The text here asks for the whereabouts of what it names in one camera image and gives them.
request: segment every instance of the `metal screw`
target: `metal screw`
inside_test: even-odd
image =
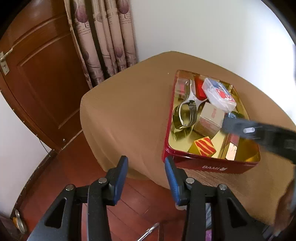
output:
[[[99,183],[105,183],[105,182],[107,182],[107,178],[105,177],[99,178]]]
[[[74,185],[73,184],[68,184],[67,186],[66,186],[66,190],[67,191],[71,191],[71,190],[73,190],[74,189]]]
[[[255,128],[254,127],[250,127],[250,128],[245,128],[242,130],[243,133],[247,134],[247,133],[253,133],[255,132]]]
[[[194,179],[192,177],[188,177],[188,178],[186,178],[186,182],[189,184],[192,184],[192,183],[194,183]]]
[[[225,184],[220,184],[219,188],[220,188],[220,190],[225,191],[227,189],[227,186]]]

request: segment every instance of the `white wall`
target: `white wall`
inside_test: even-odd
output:
[[[0,94],[0,213],[10,216],[26,182],[47,155]]]
[[[261,0],[130,1],[139,61],[170,50],[208,60],[257,86],[296,123],[294,44]]]

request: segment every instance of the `wooden door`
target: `wooden door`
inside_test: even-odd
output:
[[[4,97],[41,140],[61,149],[81,130],[79,106],[89,90],[64,1],[32,0],[0,40],[0,52],[11,47],[9,73],[0,78]]]

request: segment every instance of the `beige tablecloth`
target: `beige tablecloth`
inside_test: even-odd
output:
[[[190,55],[162,53],[116,74],[82,98],[83,132],[105,171],[114,167],[121,155],[126,155],[130,177],[148,177],[168,188],[161,153],[178,69],[233,84],[251,120],[296,131],[280,107],[236,74]],[[271,224],[278,199],[292,179],[293,166],[263,149],[260,154],[260,163],[240,175],[186,171],[203,184],[227,184],[250,215]]]

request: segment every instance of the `yellow block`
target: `yellow block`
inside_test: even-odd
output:
[[[216,149],[209,137],[203,137],[195,140],[188,150],[189,153],[211,157],[216,153]]]

